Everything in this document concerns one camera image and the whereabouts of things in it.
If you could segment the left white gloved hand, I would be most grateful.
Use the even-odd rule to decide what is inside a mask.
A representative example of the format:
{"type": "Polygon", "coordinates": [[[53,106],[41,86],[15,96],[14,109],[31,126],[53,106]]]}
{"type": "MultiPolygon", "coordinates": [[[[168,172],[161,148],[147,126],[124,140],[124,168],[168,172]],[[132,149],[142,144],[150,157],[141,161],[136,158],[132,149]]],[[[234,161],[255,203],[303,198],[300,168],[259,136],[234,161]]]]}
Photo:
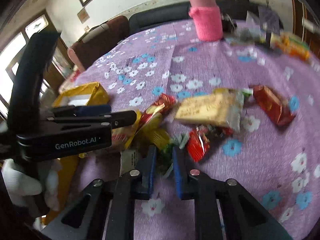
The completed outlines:
{"type": "Polygon", "coordinates": [[[27,196],[35,196],[44,193],[44,200],[48,207],[54,211],[59,211],[60,204],[57,198],[59,176],[61,170],[60,159],[54,159],[40,164],[45,169],[45,182],[26,175],[20,165],[14,163],[13,159],[4,161],[2,175],[8,194],[13,204],[18,207],[27,207],[27,196]]]}

